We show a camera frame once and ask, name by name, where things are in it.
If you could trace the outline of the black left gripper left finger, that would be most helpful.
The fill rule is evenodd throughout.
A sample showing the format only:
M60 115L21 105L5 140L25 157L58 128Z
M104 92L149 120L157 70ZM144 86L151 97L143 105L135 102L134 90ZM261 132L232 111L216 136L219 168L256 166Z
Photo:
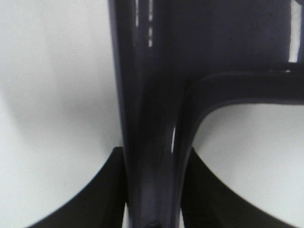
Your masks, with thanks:
M94 178L34 228L120 228L127 199L123 149L115 147Z

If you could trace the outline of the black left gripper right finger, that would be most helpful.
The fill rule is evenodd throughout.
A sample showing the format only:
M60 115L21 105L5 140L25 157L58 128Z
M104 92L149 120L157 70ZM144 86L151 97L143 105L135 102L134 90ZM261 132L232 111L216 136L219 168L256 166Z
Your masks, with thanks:
M181 211L187 228L289 228L219 180L195 150L186 170Z

